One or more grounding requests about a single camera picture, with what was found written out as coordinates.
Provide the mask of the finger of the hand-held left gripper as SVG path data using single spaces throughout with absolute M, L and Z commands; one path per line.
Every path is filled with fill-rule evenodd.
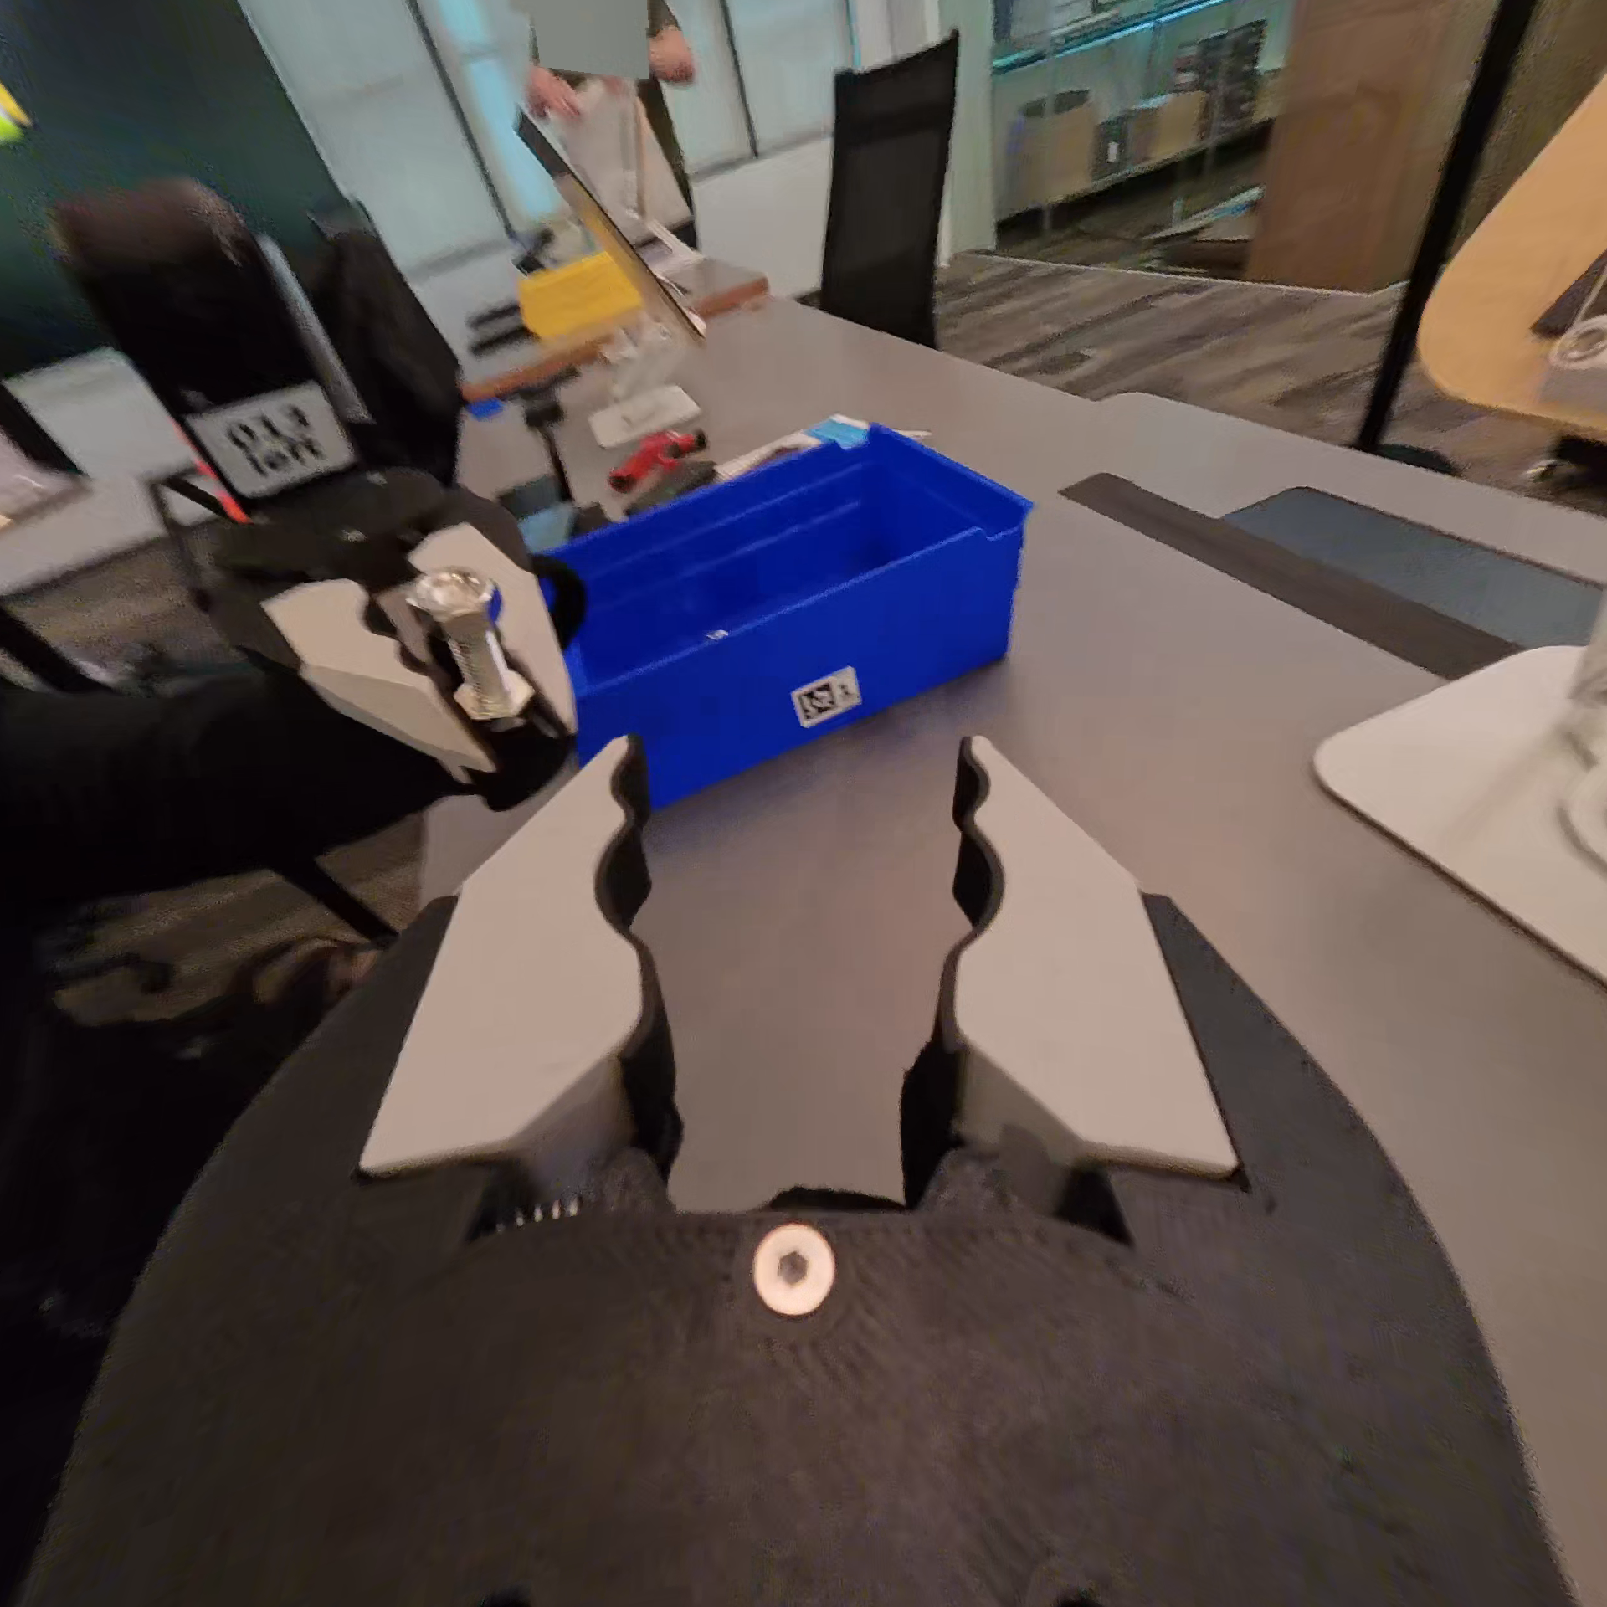
M 465 568 L 491 578 L 501 591 L 495 624 L 511 668 L 534 689 L 518 718 L 543 718 L 562 737 L 576 733 L 576 695 L 558 631 L 539 576 L 526 551 L 507 553 L 482 530 L 459 524 L 424 536 L 407 555 L 415 578 Z
M 315 580 L 264 603 L 300 677 L 336 714 L 390 737 L 446 771 L 491 771 L 493 758 L 449 714 L 436 683 L 367 622 L 369 593 L 348 578 Z

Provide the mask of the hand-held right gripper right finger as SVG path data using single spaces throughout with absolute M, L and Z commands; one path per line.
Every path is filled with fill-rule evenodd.
M 956 754 L 952 897 L 928 1045 L 901 1087 L 901 1184 L 996 1161 L 1031 1203 L 1109 1167 L 1239 1175 L 1136 878 L 985 737 Z

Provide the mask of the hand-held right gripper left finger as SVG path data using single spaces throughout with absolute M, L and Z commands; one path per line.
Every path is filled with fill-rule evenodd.
M 669 1182 L 685 1137 L 675 1050 L 633 932 L 652 892 L 648 821 L 646 752 L 616 737 L 442 901 L 363 1181 L 478 1167 L 556 1203 L 635 1152 Z

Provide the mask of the blue plastic bin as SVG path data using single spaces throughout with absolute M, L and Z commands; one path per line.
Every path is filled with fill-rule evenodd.
M 945 457 L 711 486 L 568 542 L 576 760 L 639 737 L 654 809 L 1004 658 L 1033 503 Z M 708 643 L 706 633 L 729 639 Z

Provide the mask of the person's left hand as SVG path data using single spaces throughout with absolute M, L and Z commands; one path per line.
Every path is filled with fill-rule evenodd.
M 507 807 L 555 777 L 568 748 L 537 741 L 530 767 L 453 777 L 436 758 L 273 675 L 227 723 L 233 813 L 273 851 L 315 855 L 386 830 L 446 798 Z

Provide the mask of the black hammer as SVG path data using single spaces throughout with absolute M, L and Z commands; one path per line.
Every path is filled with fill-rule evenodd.
M 549 459 L 549 480 L 562 503 L 576 505 L 570 471 L 556 442 L 556 431 L 566 423 L 566 411 L 553 389 L 534 389 L 522 398 L 526 429 L 541 442 Z

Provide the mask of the red and black tool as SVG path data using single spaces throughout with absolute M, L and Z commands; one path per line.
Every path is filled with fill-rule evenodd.
M 708 436 L 704 431 L 666 429 L 643 438 L 635 452 L 608 473 L 608 486 L 618 494 L 643 488 L 652 477 L 669 471 L 683 459 L 704 454 Z

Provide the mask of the black table leg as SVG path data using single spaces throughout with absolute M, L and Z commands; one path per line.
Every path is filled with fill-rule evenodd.
M 291 888 L 304 894 L 317 907 L 333 915 L 352 934 L 380 949 L 396 941 L 396 930 L 379 917 L 361 897 L 352 894 L 314 857 L 292 857 L 273 863 L 273 874 Z

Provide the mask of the white stand with tilted board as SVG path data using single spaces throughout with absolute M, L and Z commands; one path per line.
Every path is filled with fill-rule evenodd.
M 683 358 L 706 341 L 706 325 L 679 304 L 669 281 L 671 272 L 692 266 L 696 255 L 669 232 L 606 207 L 581 174 L 578 157 L 558 146 L 555 126 L 522 113 L 516 134 L 560 203 L 560 213 L 549 222 L 551 239 L 574 249 L 564 262 L 535 268 L 604 253 L 629 274 L 641 295 L 643 308 L 616 323 L 600 352 L 610 390 L 608 404 L 589 417 L 595 442 L 602 450 L 622 450 L 652 433 L 687 427 L 698 417 L 698 406 L 677 385 L 675 373 Z

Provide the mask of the small yellow bin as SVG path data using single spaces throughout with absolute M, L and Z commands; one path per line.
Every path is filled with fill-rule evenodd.
M 612 257 L 591 253 L 522 274 L 514 308 L 522 329 L 534 341 L 551 345 L 612 329 L 620 320 L 631 320 L 643 302 L 629 274 Z

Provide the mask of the blue printed paper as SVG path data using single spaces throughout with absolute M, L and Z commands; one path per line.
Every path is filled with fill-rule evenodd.
M 930 433 L 828 415 L 717 463 L 710 486 L 754 494 L 817 490 L 887 473 L 926 471 L 941 459 Z

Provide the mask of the wooden background desk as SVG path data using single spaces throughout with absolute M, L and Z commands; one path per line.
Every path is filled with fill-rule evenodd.
M 702 325 L 771 295 L 763 274 L 708 258 L 671 279 L 669 289 Z M 470 408 L 564 385 L 574 369 L 589 367 L 599 360 L 614 331 L 614 325 L 604 323 L 553 341 L 528 337 L 512 348 L 476 354 L 467 360 L 459 377 L 461 402 Z

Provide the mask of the white stand with clear arms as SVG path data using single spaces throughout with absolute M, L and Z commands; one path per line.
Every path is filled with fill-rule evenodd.
M 1603 446 L 1540 396 L 1567 327 L 1603 312 L 1605 84 L 1444 270 L 1417 354 L 1446 396 Z M 1603 612 L 1584 649 L 1521 651 L 1329 737 L 1318 783 L 1578 970 L 1605 980 Z

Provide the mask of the black mesh office chair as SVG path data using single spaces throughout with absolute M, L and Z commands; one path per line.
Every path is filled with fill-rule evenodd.
M 951 165 L 958 33 L 834 75 L 817 308 L 935 348 L 937 237 Z

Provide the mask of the storage shelf with boxes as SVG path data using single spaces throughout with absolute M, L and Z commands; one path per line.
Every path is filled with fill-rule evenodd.
M 996 247 L 1130 191 L 1159 226 L 1213 207 L 1282 107 L 1293 2 L 1000 2 L 991 35 Z

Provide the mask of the white flat device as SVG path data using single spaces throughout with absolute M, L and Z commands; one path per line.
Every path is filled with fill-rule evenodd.
M 1542 400 L 1569 417 L 1605 417 L 1605 314 L 1574 320 L 1555 341 L 1540 381 Z

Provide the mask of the black tripod pole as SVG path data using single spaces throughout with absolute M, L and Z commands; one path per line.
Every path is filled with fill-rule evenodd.
M 1513 81 L 1523 40 L 1538 8 L 1538 2 L 1498 2 L 1494 6 L 1492 23 L 1438 174 L 1412 270 L 1375 367 L 1371 394 L 1352 440 L 1354 452 L 1442 477 L 1461 477 L 1461 469 L 1446 454 L 1391 440 L 1389 431 L 1402 381 L 1414 362 L 1421 318 L 1450 257 L 1461 211 L 1473 190 L 1503 96 Z

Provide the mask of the large black wall screen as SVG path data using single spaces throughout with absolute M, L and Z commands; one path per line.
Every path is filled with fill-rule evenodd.
M 53 260 L 53 203 L 195 178 L 304 255 L 336 201 L 239 4 L 4 2 L 2 81 L 30 119 L 2 149 L 6 377 L 103 345 Z

